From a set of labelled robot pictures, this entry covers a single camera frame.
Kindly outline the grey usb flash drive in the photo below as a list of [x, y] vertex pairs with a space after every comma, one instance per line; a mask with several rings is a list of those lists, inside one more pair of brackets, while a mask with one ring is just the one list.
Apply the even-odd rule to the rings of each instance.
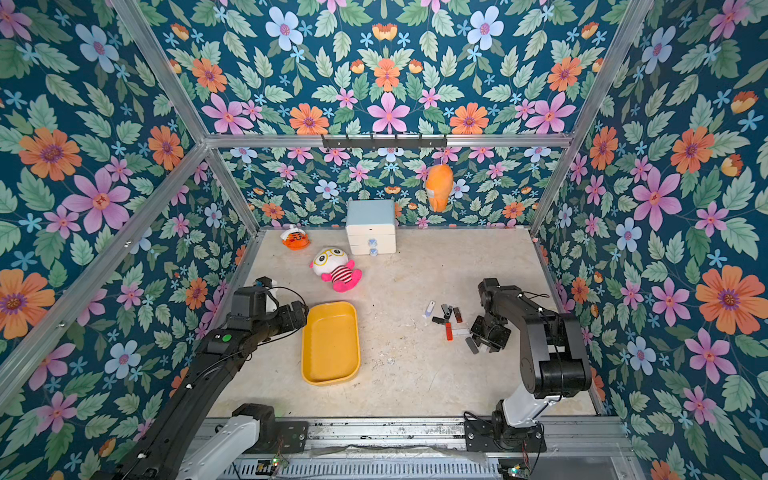
[[467, 337], [465, 342], [473, 355], [477, 355], [479, 353], [479, 347], [473, 338]]

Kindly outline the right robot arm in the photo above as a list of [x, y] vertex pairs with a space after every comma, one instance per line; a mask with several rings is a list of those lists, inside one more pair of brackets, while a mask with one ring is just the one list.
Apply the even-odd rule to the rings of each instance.
[[482, 280], [478, 293], [484, 313], [466, 340], [473, 353], [482, 347], [498, 353], [507, 346], [511, 329], [519, 332], [522, 385], [491, 415], [496, 436], [533, 428], [546, 409], [591, 388], [588, 354], [573, 315], [547, 309], [521, 288], [502, 286], [495, 278]]

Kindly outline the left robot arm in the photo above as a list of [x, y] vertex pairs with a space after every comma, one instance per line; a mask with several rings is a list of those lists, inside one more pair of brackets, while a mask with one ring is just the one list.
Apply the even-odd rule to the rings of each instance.
[[95, 479], [216, 479], [246, 451], [278, 445], [274, 408], [244, 404], [199, 449], [188, 453], [213, 405], [249, 357], [307, 325], [304, 298], [281, 304], [274, 294], [277, 289], [264, 283], [234, 292], [224, 325], [204, 337], [169, 404], [115, 470], [98, 471]]

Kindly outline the yellow plastic storage box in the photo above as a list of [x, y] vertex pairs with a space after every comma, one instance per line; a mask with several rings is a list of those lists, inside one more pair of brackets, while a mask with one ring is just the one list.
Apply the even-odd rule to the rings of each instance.
[[314, 386], [346, 382], [355, 377], [360, 365], [355, 307], [344, 301], [312, 307], [302, 335], [301, 373], [304, 381]]

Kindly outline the white pink plush toy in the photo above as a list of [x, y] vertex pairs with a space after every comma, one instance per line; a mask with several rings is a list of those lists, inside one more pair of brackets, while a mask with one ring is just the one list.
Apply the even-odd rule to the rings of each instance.
[[338, 247], [324, 248], [314, 257], [310, 268], [323, 282], [330, 283], [338, 293], [353, 290], [363, 276], [356, 263]]

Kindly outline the small orange tiger toy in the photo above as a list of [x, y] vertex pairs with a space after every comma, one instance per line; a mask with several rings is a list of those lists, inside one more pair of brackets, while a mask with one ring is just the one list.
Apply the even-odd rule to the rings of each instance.
[[284, 230], [280, 235], [280, 239], [282, 244], [291, 251], [300, 251], [310, 245], [308, 234], [295, 225], [291, 225], [287, 230]]

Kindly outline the white blue mini drawer cabinet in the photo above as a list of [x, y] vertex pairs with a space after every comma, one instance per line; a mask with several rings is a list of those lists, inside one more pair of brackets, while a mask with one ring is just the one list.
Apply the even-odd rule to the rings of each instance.
[[396, 215], [393, 200], [351, 200], [345, 230], [354, 256], [395, 254]]

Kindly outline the orange hanging plush toy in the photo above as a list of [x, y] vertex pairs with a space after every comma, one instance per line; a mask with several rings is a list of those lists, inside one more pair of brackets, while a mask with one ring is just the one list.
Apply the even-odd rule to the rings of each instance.
[[433, 212], [442, 213], [453, 191], [454, 175], [447, 164], [433, 166], [425, 182], [427, 200]]

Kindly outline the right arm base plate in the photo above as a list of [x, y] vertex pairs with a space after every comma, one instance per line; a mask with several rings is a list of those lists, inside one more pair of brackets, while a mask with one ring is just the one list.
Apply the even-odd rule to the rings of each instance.
[[504, 420], [463, 413], [466, 450], [482, 453], [543, 453], [547, 450], [544, 425], [510, 427]]

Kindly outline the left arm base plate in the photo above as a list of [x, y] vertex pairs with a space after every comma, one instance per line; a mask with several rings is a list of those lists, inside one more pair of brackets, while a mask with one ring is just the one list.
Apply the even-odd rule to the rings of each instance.
[[251, 454], [295, 454], [305, 450], [309, 423], [306, 421], [275, 420], [259, 430], [257, 442], [248, 450]]

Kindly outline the black wall hook rail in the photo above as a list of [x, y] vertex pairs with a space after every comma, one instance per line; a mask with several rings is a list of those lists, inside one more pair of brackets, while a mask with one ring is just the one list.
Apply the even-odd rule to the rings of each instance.
[[323, 148], [345, 148], [376, 150], [379, 148], [402, 148], [404, 150], [423, 148], [445, 148], [448, 146], [446, 135], [322, 135]]

